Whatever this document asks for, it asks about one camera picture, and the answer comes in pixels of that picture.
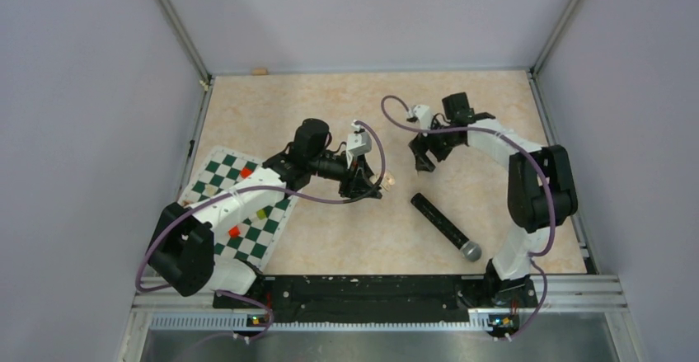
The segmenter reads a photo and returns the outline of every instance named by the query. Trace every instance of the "marble surface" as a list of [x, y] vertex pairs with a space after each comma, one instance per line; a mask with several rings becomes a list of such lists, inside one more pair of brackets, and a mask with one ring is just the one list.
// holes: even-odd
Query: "marble surface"
[[[407, 147], [414, 137], [391, 125], [379, 102], [388, 95], [408, 105], [442, 111], [441, 99], [466, 92], [471, 106], [495, 115], [526, 139], [545, 143], [525, 72], [342, 73], [217, 77], [204, 122], [195, 168], [215, 145], [259, 158], [270, 157], [293, 139], [301, 122], [322, 119], [333, 144], [346, 139], [353, 119], [378, 133], [388, 170], [396, 178], [382, 200], [350, 205], [299, 201], [266, 274], [472, 274], [482, 273], [512, 225], [507, 210], [507, 172], [484, 153], [454, 149], [433, 173], [414, 169]], [[391, 102], [389, 111], [404, 118]], [[379, 170], [376, 146], [368, 155]], [[338, 199], [338, 184], [313, 178], [309, 195]], [[411, 204], [423, 193], [470, 239], [483, 257], [466, 261]], [[551, 252], [537, 261], [549, 273], [582, 273], [584, 263], [570, 221], [556, 230]]]

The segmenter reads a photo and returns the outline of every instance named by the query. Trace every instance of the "small object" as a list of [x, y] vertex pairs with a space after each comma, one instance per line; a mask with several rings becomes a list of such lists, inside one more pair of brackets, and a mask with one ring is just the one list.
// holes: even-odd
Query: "small object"
[[250, 174], [252, 174], [252, 170], [251, 170], [250, 168], [248, 168], [248, 167], [245, 167], [245, 168], [243, 168], [243, 169], [241, 170], [241, 177], [242, 177], [243, 179], [249, 177]]
[[238, 228], [238, 226], [233, 226], [232, 229], [228, 230], [228, 235], [231, 236], [231, 238], [240, 237], [240, 229]]
[[413, 204], [452, 244], [458, 248], [469, 261], [481, 259], [481, 246], [471, 241], [444, 216], [437, 207], [427, 200], [422, 193], [417, 193], [410, 199]]
[[267, 68], [253, 68], [250, 74], [252, 76], [266, 76], [270, 74], [270, 71]]
[[[369, 181], [372, 183], [376, 183], [376, 180], [378, 179], [378, 174], [374, 174], [369, 178]], [[396, 184], [396, 178], [393, 177], [393, 174], [391, 174], [389, 171], [386, 171], [383, 174], [383, 180], [381, 181], [381, 187], [385, 191], [391, 191], [391, 186]]]

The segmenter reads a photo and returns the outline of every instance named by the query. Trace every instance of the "cable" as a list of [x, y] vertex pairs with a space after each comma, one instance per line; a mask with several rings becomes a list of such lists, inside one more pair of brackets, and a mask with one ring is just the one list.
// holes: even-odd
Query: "cable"
[[[376, 141], [379, 156], [381, 157], [380, 175], [379, 175], [378, 179], [376, 180], [376, 182], [374, 183], [374, 185], [372, 186], [372, 188], [370, 190], [368, 190], [367, 192], [363, 193], [362, 195], [360, 195], [358, 197], [354, 197], [352, 199], [348, 199], [348, 200], [328, 200], [328, 199], [322, 199], [319, 197], [314, 197], [312, 195], [304, 195], [303, 193], [300, 193], [300, 192], [297, 192], [294, 190], [285, 189], [283, 187], [265, 186], [265, 185], [243, 187], [242, 189], [236, 190], [237, 193], [243, 194], [243, 193], [247, 193], [248, 191], [256, 191], [256, 190], [281, 191], [287, 195], [295, 195], [301, 199], [310, 200], [310, 201], [314, 201], [317, 203], [323, 203], [323, 204], [332, 204], [332, 205], [353, 203], [355, 201], [359, 201], [359, 200], [365, 198], [366, 196], [370, 195], [373, 191], [377, 190], [378, 187], [381, 185], [381, 182], [383, 180], [383, 176], [386, 173], [386, 154], [383, 152], [383, 145], [381, 145], [381, 141], [378, 139], [378, 135], [376, 135], [374, 130], [371, 127], [369, 127], [369, 125], [367, 125], [366, 123], [364, 123], [361, 120], [357, 120], [356, 123], [358, 125], [364, 127], [372, 135], [372, 138], [374, 139], [374, 141]], [[163, 229], [163, 231], [160, 234], [158, 234], [156, 239], [152, 242], [151, 246], [146, 251], [146, 254], [143, 256], [141, 263], [138, 265], [138, 271], [136, 272], [136, 281], [135, 281], [136, 282], [136, 290], [138, 292], [147, 293], [147, 292], [152, 292], [155, 290], [170, 288], [169, 284], [153, 286], [150, 288], [146, 288], [143, 286], [141, 279], [143, 278], [143, 272], [146, 270], [146, 266], [148, 265], [148, 261], [151, 259], [152, 254], [155, 253], [155, 250], [158, 248], [158, 246], [160, 246], [160, 244], [162, 243], [162, 240], [164, 240], [167, 237], [167, 235], [170, 234], [172, 229], [177, 227], [177, 225], [179, 225], [180, 223], [182, 223], [183, 220], [189, 218], [193, 214], [196, 214], [200, 210], [202, 210], [210, 205], [216, 204], [221, 200], [227, 199], [230, 196], [231, 196], [230, 192], [224, 192], [220, 195], [216, 195], [216, 196], [206, 200], [201, 205], [197, 205], [196, 207], [194, 207], [192, 209], [188, 209], [180, 217], [178, 217], [177, 219], [173, 220], [170, 224], [168, 224], [167, 227], [165, 227], [165, 229]]]
[[412, 131], [414, 133], [424, 133], [424, 134], [446, 134], [446, 133], [457, 133], [457, 132], [462, 132], [462, 131], [476, 131], [479, 133], [486, 133], [486, 134], [491, 134], [496, 136], [497, 138], [502, 139], [505, 141], [508, 145], [511, 147], [515, 148], [518, 150], [524, 157], [529, 161], [529, 163], [534, 167], [534, 171], [537, 172], [537, 175], [539, 179], [542, 181], [542, 187], [544, 190], [544, 195], [546, 195], [546, 201], [547, 201], [547, 208], [548, 208], [548, 217], [549, 217], [549, 237], [548, 237], [548, 242], [546, 246], [544, 247], [543, 250], [540, 252], [529, 252], [530, 256], [544, 256], [546, 255], [551, 248], [553, 247], [553, 240], [554, 237], [556, 236], [556, 214], [554, 210], [554, 205], [553, 205], [553, 196], [551, 195], [551, 187], [548, 184], [546, 175], [544, 175], [544, 171], [542, 170], [541, 167], [539, 167], [539, 164], [537, 161], [532, 157], [529, 152], [524, 150], [521, 146], [516, 144], [512, 139], [508, 138], [505, 135], [502, 135], [501, 133], [493, 130], [493, 129], [485, 129], [482, 127], [471, 127], [471, 126], [464, 126], [464, 127], [453, 127], [450, 129], [417, 129], [415, 127], [410, 127], [407, 125], [403, 125], [393, 119], [388, 112], [386, 111], [386, 101], [387, 100], [395, 100], [398, 101], [403, 107], [406, 109], [406, 111], [409, 110], [408, 105], [399, 97], [397, 96], [385, 96], [381, 100], [381, 111], [383, 112], [383, 115], [386, 116], [388, 121], [393, 123], [395, 126], [397, 126], [400, 129], [405, 129], [408, 131]]
[[332, 143], [332, 133], [328, 133], [328, 138], [326, 139], [326, 146], [323, 148], [323, 150], [326, 150], [328, 148], [328, 146], [330, 146], [331, 143]]
[[343, 146], [347, 146], [347, 143], [346, 143], [345, 141], [340, 142], [340, 144], [337, 145], [337, 149], [336, 149], [336, 150], [331, 150], [331, 153], [332, 153], [332, 154], [337, 154], [337, 153], [339, 153], [339, 152], [340, 152], [340, 149], [342, 149]]
[[442, 113], [438, 113], [437, 115], [432, 116], [432, 123], [437, 119], [437, 116], [442, 116], [442, 121], [448, 125], [450, 125], [452, 122], [447, 120], [447, 118], [444, 116]]

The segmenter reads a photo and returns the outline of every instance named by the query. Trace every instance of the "black microphone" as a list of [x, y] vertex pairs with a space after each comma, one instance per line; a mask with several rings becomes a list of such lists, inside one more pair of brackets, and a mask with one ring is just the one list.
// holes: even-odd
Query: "black microphone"
[[439, 209], [427, 200], [422, 193], [410, 199], [421, 214], [429, 220], [469, 261], [481, 258], [481, 246], [471, 241]]

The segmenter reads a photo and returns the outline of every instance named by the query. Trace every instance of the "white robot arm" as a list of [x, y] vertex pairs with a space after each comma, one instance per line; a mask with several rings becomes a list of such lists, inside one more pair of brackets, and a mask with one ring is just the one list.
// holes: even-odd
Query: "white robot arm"
[[447, 158], [452, 149], [461, 144], [477, 148], [509, 171], [508, 208], [513, 219], [503, 247], [488, 264], [494, 271], [495, 282], [510, 286], [510, 282], [527, 278], [530, 271], [530, 252], [544, 248], [549, 234], [548, 206], [541, 182], [525, 157], [505, 136], [524, 151], [531, 154], [547, 176], [554, 200], [556, 225], [577, 210], [575, 185], [570, 173], [568, 155], [561, 146], [543, 147], [528, 141], [513, 130], [505, 128], [493, 115], [474, 113], [466, 93], [458, 93], [442, 100], [444, 124], [425, 105], [413, 106], [407, 111], [408, 120], [420, 125], [420, 129], [450, 129], [469, 126], [490, 129], [494, 133], [479, 131], [454, 131], [444, 134], [418, 133], [409, 143], [415, 156], [417, 171], [432, 172], [435, 165], [426, 153], [434, 155], [438, 162]]

